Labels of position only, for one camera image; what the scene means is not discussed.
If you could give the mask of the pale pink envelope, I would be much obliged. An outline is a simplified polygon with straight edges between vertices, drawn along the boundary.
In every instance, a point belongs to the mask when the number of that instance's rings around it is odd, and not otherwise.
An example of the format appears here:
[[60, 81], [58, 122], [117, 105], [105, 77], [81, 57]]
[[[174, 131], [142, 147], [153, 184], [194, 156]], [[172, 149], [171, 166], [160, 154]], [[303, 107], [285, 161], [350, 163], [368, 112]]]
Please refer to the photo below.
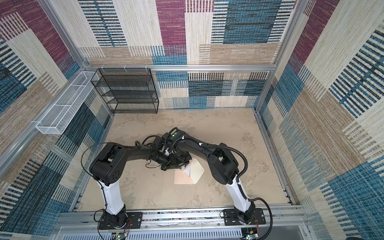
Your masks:
[[203, 173], [205, 172], [205, 169], [203, 168], [203, 166], [195, 158], [192, 158], [192, 160], [187, 166], [191, 166], [191, 176], [188, 177], [185, 174], [184, 172], [185, 168], [176, 169], [175, 177], [174, 177], [175, 185], [194, 185], [200, 180]]

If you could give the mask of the pink red letter card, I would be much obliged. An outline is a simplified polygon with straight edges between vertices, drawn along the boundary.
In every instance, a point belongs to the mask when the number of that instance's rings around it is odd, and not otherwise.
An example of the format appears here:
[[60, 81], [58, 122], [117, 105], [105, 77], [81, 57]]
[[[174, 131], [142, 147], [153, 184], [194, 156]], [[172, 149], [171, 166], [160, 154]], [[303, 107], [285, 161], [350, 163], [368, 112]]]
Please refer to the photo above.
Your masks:
[[185, 167], [185, 170], [184, 170], [185, 174], [190, 177], [191, 176], [191, 166], [187, 166]]

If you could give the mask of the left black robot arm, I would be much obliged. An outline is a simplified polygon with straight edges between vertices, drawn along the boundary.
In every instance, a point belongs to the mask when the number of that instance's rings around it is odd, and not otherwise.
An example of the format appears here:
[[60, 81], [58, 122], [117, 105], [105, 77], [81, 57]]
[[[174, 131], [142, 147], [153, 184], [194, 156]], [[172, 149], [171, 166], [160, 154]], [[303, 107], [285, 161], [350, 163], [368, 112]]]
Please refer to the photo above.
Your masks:
[[154, 161], [166, 171], [186, 167], [191, 159], [188, 153], [172, 154], [165, 140], [158, 136], [152, 143], [136, 141], [134, 146], [107, 143], [90, 165], [90, 174], [99, 183], [105, 202], [101, 223], [115, 229], [128, 224], [119, 185], [127, 161]]

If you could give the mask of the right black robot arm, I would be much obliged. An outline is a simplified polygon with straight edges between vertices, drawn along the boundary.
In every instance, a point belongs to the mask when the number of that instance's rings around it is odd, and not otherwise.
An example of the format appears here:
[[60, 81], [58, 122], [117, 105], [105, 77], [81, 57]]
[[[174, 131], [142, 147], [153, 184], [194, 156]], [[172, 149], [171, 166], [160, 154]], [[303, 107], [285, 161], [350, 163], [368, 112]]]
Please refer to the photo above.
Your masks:
[[252, 221], [255, 205], [249, 200], [240, 180], [248, 169], [248, 161], [241, 152], [223, 143], [205, 143], [176, 127], [162, 136], [162, 144], [164, 149], [157, 162], [163, 171], [186, 167], [192, 160], [191, 154], [204, 159], [212, 177], [229, 191], [239, 222], [249, 224]]

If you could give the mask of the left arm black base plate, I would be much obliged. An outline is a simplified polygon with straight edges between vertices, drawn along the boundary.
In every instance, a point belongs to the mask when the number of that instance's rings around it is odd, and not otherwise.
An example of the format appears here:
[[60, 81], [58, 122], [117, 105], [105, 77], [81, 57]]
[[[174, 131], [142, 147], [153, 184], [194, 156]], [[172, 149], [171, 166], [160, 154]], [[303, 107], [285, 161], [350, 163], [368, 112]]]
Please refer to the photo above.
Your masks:
[[141, 227], [143, 212], [125, 212], [118, 215], [104, 213], [99, 222], [99, 230], [139, 229]]

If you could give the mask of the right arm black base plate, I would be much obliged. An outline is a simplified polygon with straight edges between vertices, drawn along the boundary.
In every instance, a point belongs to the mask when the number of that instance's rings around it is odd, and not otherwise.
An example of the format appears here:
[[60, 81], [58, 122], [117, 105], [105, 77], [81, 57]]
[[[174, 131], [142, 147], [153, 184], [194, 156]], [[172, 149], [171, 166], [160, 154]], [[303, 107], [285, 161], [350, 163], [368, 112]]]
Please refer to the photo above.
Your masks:
[[251, 209], [246, 213], [237, 209], [224, 209], [222, 213], [226, 226], [266, 224], [264, 211], [261, 208]]

